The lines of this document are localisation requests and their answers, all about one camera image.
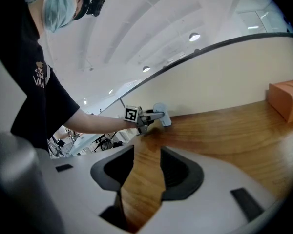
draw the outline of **white wall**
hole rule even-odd
[[[81,109],[84,112],[89,112],[90,114],[93,113],[94,115],[98,115],[100,113],[100,109],[103,111],[116,100],[117,97],[115,95],[112,95],[99,101],[98,103],[90,104],[89,106],[82,106]]]
[[[127,93],[130,89],[137,86],[140,82],[141,82],[141,79],[133,80],[133,81],[125,83],[123,86],[119,88],[119,90],[117,90],[117,92],[115,93],[115,96],[117,98],[121,97],[122,95]]]
[[[269,83],[293,79],[293,38],[234,43],[190,59],[122,98],[125,105],[168,106],[170,116],[249,104],[266,98]]]

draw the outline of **wooden table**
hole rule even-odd
[[[293,184],[293,122],[267,102],[157,121],[132,139],[134,166],[122,187],[129,231],[137,232],[160,208],[165,190],[160,147],[171,146],[232,163],[277,198]]]

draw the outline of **blue face mask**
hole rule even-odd
[[[73,19],[76,12],[76,0],[44,0],[42,20],[45,30],[56,32]]]

